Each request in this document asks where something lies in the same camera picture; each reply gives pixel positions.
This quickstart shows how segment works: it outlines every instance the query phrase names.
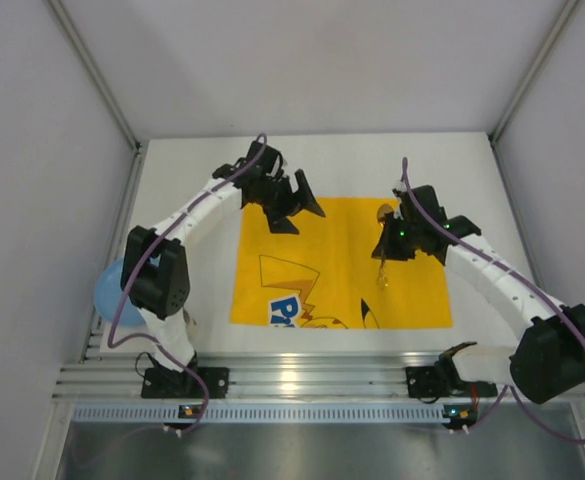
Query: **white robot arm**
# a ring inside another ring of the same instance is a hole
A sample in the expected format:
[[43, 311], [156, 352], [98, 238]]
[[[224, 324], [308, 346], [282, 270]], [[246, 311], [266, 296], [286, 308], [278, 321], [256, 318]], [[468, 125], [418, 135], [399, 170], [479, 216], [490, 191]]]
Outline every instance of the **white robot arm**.
[[[254, 141], [245, 158], [234, 165], [219, 167], [199, 194], [170, 217], [149, 229], [137, 226], [130, 231], [123, 260], [122, 288], [149, 246], [163, 237], [133, 279], [130, 300], [139, 308], [148, 333], [181, 364], [188, 365], [195, 356], [182, 312], [190, 293], [186, 252], [247, 203], [263, 208], [272, 233], [299, 233], [287, 217], [302, 209], [325, 216], [303, 171], [295, 172], [297, 191], [293, 192], [284, 167], [285, 161], [278, 150]], [[181, 371], [161, 348], [157, 345], [154, 351], [161, 367]]]
[[[544, 298], [535, 295], [476, 225], [463, 216], [447, 218], [430, 185], [412, 189], [412, 197], [399, 182], [393, 192], [400, 210], [385, 216], [383, 233], [372, 256], [407, 261], [417, 250], [435, 256], [446, 271], [474, 287], [519, 340], [516, 348], [475, 342], [450, 348], [435, 364], [439, 385], [434, 396], [448, 396], [483, 381], [516, 385], [533, 402], [544, 403], [585, 382], [585, 351], [555, 310], [558, 307], [585, 338], [585, 306], [567, 307], [542, 291]], [[424, 209], [427, 220], [419, 208]], [[465, 246], [443, 235], [432, 222], [452, 238], [462, 238]]]

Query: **metal frame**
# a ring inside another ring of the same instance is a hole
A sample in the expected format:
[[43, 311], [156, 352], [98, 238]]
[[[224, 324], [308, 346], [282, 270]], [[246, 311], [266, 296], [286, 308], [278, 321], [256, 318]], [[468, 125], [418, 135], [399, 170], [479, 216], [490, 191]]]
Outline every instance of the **metal frame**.
[[492, 145], [498, 144], [503, 132], [512, 120], [512, 117], [520, 107], [521, 103], [525, 100], [528, 92], [534, 85], [535, 80], [539, 77], [541, 71], [543, 71], [548, 59], [556, 49], [559, 40], [563, 36], [563, 33], [565, 33], [568, 25], [576, 15], [578, 8], [582, 3], [583, 0], [565, 0], [563, 3], [559, 13], [552, 22], [550, 30], [545, 35], [543, 43], [541, 43], [539, 50], [519, 81], [514, 94], [508, 101], [494, 131], [490, 134]]
[[[121, 199], [120, 213], [116, 219], [106, 263], [120, 253], [121, 243], [132, 211], [138, 182], [145, 160], [145, 150], [121, 111], [115, 96], [103, 78], [85, 42], [77, 31], [62, 0], [45, 0], [62, 33], [73, 47], [86, 73], [101, 95], [122, 135], [134, 149], [128, 181]], [[528, 248], [528, 237], [520, 222], [516, 201], [511, 195], [508, 179], [504, 175], [502, 159], [498, 155], [498, 142], [513, 115], [538, 78], [559, 39], [576, 14], [582, 0], [566, 0], [549, 30], [537, 55], [527, 68], [497, 126], [490, 134], [495, 159], [503, 178], [505, 190], [512, 206], [517, 227], [523, 239], [535, 280], [542, 285], [537, 263]], [[134, 372], [134, 356], [102, 355], [99, 353], [100, 318], [93, 311], [84, 349], [78, 363], [64, 365], [54, 390], [45, 437], [37, 459], [33, 478], [55, 478], [61, 460], [63, 446], [68, 435], [75, 405], [83, 402], [115, 402], [121, 405], [157, 405], [162, 401], [140, 398], [141, 379]], [[436, 358], [433, 352], [412, 352], [396, 355], [305, 355], [281, 354], [258, 356], [208, 355], [202, 356], [202, 365], [230, 367], [228, 398], [213, 401], [212, 405], [299, 405], [299, 404], [364, 404], [364, 405], [414, 405], [408, 398], [404, 368], [431, 364]], [[139, 362], [147, 367], [147, 360]], [[569, 403], [579, 432], [585, 434], [585, 386], [555, 399]]]
[[[80, 403], [75, 406], [75, 423], [149, 423], [151, 425], [190, 424], [190, 406], [172, 404]], [[442, 404], [400, 403], [246, 403], [215, 402], [203, 416], [207, 424], [360, 424], [360, 423], [448, 423]]]
[[103, 103], [112, 114], [112, 117], [119, 127], [119, 130], [121, 130], [121, 134], [130, 144], [130, 147], [138, 150], [141, 147], [141, 144], [139, 143], [137, 136], [132, 131], [132, 128], [123, 115], [116, 98], [112, 94], [112, 90], [105, 81], [101, 70], [94, 61], [94, 58], [85, 45], [85, 42], [81, 38], [81, 35], [79, 35], [79, 32], [74, 25], [70, 14], [65, 8], [65, 5], [63, 5], [61, 0], [44, 1], [45, 4], [49, 7], [55, 21], [59, 25], [61, 33], [63, 33], [70, 46], [74, 49], [79, 61], [81, 62], [81, 65], [83, 65], [83, 68], [85, 69], [85, 72], [87, 73], [88, 77], [90, 77], [94, 87], [101, 95]]

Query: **black mounting bracket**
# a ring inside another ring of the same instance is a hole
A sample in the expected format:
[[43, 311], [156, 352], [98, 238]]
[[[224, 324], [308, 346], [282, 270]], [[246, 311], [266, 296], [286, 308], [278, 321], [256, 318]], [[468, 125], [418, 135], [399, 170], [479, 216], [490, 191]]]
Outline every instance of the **black mounting bracket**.
[[[585, 337], [585, 305], [564, 307], [563, 313]], [[585, 382], [585, 350], [558, 315], [536, 317], [510, 357], [510, 373], [523, 395], [545, 403]]]
[[[198, 367], [196, 373], [208, 387], [210, 399], [225, 398], [230, 384], [230, 369]], [[143, 376], [141, 398], [198, 400], [203, 398], [203, 390], [187, 373], [176, 372], [161, 366], [151, 367]]]
[[435, 366], [405, 367], [408, 381], [408, 396], [421, 401], [433, 401], [439, 398], [472, 397], [472, 386], [481, 398], [496, 397], [496, 385], [488, 382], [464, 382], [458, 391], [453, 392], [449, 382], [442, 378], [441, 370]]
[[[137, 226], [130, 231], [123, 257], [122, 290], [132, 270], [156, 239], [154, 229]], [[189, 294], [190, 277], [185, 248], [177, 239], [161, 241], [132, 284], [132, 305], [145, 308], [163, 320], [180, 311]]]

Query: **white wall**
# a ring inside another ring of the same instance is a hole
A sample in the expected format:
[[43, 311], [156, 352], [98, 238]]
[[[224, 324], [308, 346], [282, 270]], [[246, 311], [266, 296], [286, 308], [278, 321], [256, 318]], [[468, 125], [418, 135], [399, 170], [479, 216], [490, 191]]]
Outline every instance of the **white wall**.
[[0, 0], [0, 479], [76, 354], [131, 151], [41, 0]]
[[491, 130], [562, 0], [65, 0], [141, 138]]
[[543, 282], [585, 303], [585, 2], [500, 152]]

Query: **yellow cloth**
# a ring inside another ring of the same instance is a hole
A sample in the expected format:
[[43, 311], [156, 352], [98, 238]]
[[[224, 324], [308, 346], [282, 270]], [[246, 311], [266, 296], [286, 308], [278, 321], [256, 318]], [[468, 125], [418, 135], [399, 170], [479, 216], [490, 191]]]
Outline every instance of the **yellow cloth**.
[[377, 284], [371, 258], [381, 236], [376, 212], [394, 199], [321, 198], [320, 218], [291, 220], [300, 235], [272, 235], [261, 208], [243, 213], [231, 321], [318, 328], [452, 326], [443, 267], [419, 253], [386, 262], [388, 286]]

